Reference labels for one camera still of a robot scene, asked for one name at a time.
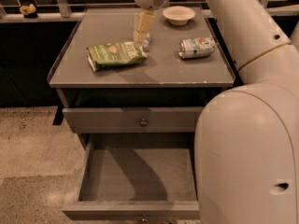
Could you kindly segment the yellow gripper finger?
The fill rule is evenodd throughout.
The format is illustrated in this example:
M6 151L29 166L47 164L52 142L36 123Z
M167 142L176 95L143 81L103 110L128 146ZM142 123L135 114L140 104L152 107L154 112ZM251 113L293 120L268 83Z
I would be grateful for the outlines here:
M142 44L147 39L155 18L156 13L151 10L144 10L135 14L133 40L137 44Z

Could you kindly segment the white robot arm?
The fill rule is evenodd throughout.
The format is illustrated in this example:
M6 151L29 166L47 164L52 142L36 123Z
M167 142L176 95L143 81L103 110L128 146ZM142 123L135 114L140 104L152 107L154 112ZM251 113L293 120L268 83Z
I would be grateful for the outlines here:
M258 0L206 0L241 86L196 125L201 224L299 224L298 50Z

